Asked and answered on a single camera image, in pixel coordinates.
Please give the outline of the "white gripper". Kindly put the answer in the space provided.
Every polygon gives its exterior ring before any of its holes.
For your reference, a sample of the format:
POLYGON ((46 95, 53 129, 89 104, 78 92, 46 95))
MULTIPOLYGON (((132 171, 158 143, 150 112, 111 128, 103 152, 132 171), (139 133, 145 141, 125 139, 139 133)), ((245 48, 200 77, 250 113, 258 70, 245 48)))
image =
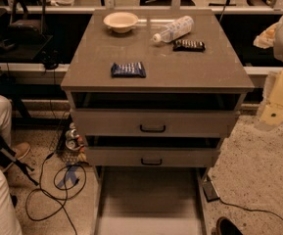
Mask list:
POLYGON ((267 77, 263 98, 264 102, 257 111, 255 128, 271 131, 283 122, 283 70, 267 77))

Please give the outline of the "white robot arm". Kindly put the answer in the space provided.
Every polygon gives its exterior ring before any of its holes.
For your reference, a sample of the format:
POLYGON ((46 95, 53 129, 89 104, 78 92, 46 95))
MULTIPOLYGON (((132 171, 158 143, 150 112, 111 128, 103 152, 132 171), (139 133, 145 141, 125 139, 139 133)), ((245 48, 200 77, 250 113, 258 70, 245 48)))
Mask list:
MULTIPOLYGON (((272 47, 274 58, 283 63, 283 16, 257 36, 254 45, 262 49, 272 47)), ((256 128, 264 131, 283 122, 283 70, 271 71, 265 79, 257 118, 256 128)))

